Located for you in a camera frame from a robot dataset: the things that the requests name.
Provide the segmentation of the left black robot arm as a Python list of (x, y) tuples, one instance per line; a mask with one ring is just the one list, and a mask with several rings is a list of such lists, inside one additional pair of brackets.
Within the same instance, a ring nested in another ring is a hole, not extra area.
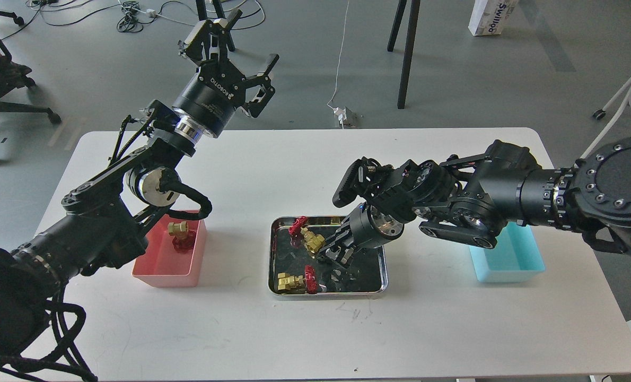
[(85, 310), (63, 301), (71, 278), (144, 255), (146, 235), (163, 216), (211, 214), (209, 199), (176, 167), (201, 137), (219, 137), (236, 110), (259, 116), (274, 96), (269, 73), (279, 59), (270, 54), (256, 75), (241, 73), (227, 56), (241, 10), (216, 9), (216, 19), (201, 18), (178, 44), (197, 72), (172, 107), (146, 108), (137, 132), (146, 145), (126, 154), (129, 144), (117, 140), (106, 169), (64, 196), (63, 219), (15, 250), (0, 248), (0, 372), (36, 381), (34, 373), (48, 369), (97, 381), (75, 345)]

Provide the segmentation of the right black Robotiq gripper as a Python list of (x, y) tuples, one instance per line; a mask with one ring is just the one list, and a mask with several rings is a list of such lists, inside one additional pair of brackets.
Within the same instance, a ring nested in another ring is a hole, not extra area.
[(320, 262), (330, 261), (350, 267), (351, 258), (359, 248), (377, 248), (400, 237), (405, 225), (372, 205), (358, 205), (344, 219), (342, 227), (326, 239), (317, 253)]

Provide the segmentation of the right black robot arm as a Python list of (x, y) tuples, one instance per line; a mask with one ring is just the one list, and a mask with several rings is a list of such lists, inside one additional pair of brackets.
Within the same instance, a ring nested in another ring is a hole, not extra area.
[(348, 267), (353, 254), (398, 239), (420, 218), (421, 232), (492, 249), (504, 227), (580, 233), (592, 249), (631, 255), (631, 137), (596, 149), (570, 168), (543, 169), (528, 147), (496, 140), (483, 154), (395, 168), (363, 157), (346, 171), (332, 202), (361, 197), (319, 259)]

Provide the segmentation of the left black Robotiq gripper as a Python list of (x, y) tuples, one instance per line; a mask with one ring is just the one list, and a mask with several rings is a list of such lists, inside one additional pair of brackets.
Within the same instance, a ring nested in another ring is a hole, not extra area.
[[(178, 53), (198, 68), (172, 105), (173, 111), (202, 125), (204, 135), (218, 138), (238, 107), (246, 116), (257, 118), (275, 94), (271, 84), (272, 68), (279, 54), (269, 54), (257, 75), (246, 77), (228, 59), (230, 31), (242, 12), (236, 8), (226, 19), (197, 22), (184, 40), (178, 41)], [(246, 91), (258, 88), (246, 101)]]

